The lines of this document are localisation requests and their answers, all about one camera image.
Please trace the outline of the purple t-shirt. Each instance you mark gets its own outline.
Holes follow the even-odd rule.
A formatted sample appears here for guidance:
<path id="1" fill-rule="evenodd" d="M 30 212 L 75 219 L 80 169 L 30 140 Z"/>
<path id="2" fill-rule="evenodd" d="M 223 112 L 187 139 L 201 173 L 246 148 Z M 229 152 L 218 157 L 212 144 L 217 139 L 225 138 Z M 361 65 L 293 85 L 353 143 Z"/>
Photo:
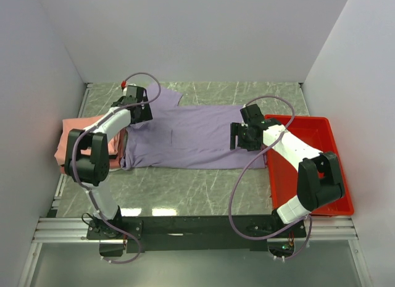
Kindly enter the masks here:
<path id="1" fill-rule="evenodd" d="M 230 149 L 230 125 L 241 121 L 240 106 L 179 106 L 181 93 L 154 83 L 148 93 L 160 95 L 150 105 L 153 119 L 127 128 L 122 169 L 264 167 L 256 151 Z"/>

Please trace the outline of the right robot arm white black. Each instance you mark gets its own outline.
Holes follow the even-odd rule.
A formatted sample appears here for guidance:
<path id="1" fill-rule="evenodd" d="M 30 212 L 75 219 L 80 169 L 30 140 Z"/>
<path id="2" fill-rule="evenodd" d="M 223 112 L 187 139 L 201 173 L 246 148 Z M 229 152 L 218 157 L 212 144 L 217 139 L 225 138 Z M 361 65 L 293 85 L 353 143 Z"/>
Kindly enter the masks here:
<path id="1" fill-rule="evenodd" d="M 230 125 L 231 149 L 259 155 L 273 150 L 297 172 L 296 194 L 267 216 L 268 238 L 286 236 L 311 212 L 344 197 L 341 165 L 334 152 L 309 146 L 277 119 L 265 118 L 256 104 L 243 106 L 240 113 L 243 121 Z"/>

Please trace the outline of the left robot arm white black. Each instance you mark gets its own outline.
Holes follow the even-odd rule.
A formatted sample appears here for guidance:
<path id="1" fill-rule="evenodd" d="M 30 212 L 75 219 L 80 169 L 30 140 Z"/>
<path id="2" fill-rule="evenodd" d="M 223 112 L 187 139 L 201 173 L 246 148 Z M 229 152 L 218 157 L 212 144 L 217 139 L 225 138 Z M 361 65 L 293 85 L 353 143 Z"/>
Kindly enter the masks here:
<path id="1" fill-rule="evenodd" d="M 147 90 L 126 85 L 123 95 L 97 122 L 74 128 L 67 137 L 64 171 L 83 188 L 94 209 L 94 224 L 110 239 L 123 233 L 123 223 L 119 206 L 101 184 L 110 170 L 108 143 L 127 126 L 149 120 L 152 112 Z"/>

